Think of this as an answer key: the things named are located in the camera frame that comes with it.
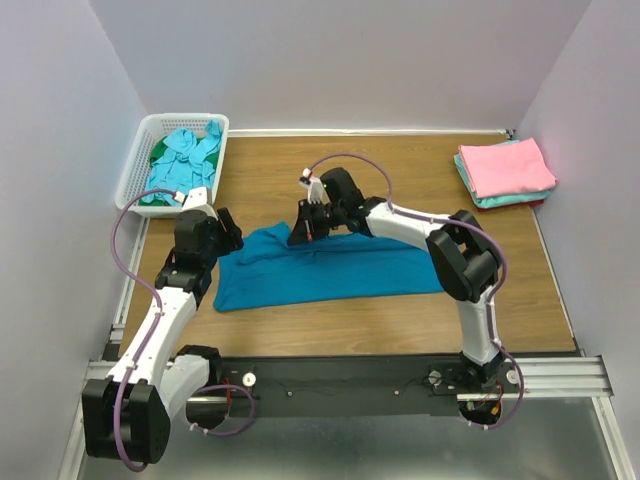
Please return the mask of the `teal blue t-shirt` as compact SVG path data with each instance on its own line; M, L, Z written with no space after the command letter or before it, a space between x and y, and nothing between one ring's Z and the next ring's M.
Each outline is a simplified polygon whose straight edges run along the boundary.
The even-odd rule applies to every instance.
M219 259L216 311L443 291L431 257L416 247L360 234L290 246L289 235L284 222L257 229Z

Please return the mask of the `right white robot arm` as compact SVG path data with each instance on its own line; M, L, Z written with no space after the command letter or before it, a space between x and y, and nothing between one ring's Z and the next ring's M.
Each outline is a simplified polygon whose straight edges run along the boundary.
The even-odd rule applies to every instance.
M305 169L299 182L307 197L298 202L287 243L325 239L344 226L352 233L391 239L428 252L441 287L457 305L463 347L455 382L474 392L493 384L505 358L494 303L501 286L498 270L504 261L475 217L466 210L449 216L426 214L381 197L366 198L341 167L319 177Z

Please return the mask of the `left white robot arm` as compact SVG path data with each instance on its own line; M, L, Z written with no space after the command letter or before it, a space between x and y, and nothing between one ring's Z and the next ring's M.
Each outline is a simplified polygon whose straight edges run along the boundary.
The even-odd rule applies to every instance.
M81 395L86 452L140 472L163 456L171 421L194 393L225 384L213 347L175 345L197 312L219 258L243 246L242 231L226 208L178 214L174 246L153 284L148 312L133 341L102 379Z

